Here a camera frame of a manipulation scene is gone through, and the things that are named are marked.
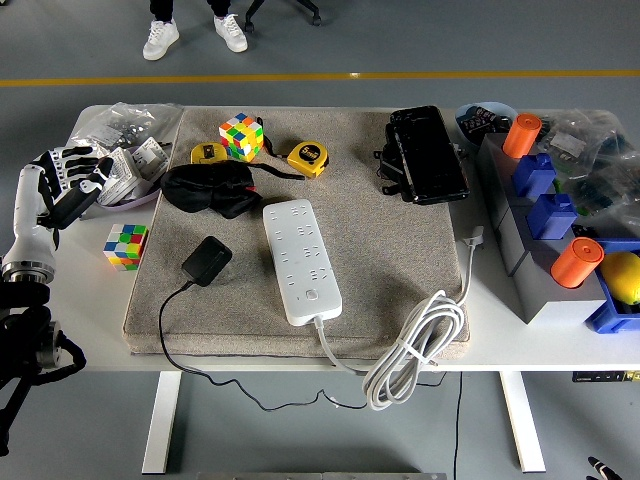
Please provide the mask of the robot right hand black fingers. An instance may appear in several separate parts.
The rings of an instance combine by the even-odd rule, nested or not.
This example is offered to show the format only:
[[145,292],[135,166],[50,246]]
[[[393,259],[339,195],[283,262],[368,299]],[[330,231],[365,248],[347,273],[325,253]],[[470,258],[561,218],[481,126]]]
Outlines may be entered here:
[[597,459],[596,457],[588,457],[589,464],[604,480],[622,480],[622,477],[618,475],[611,467]]

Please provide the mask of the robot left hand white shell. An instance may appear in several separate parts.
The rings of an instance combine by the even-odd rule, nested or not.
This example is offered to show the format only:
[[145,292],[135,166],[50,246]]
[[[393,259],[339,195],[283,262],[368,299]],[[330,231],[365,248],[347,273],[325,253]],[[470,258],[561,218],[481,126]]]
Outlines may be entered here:
[[15,240],[2,260],[4,277],[31,271],[51,280],[59,232],[97,201],[113,164],[96,147],[56,147],[21,170],[14,205]]

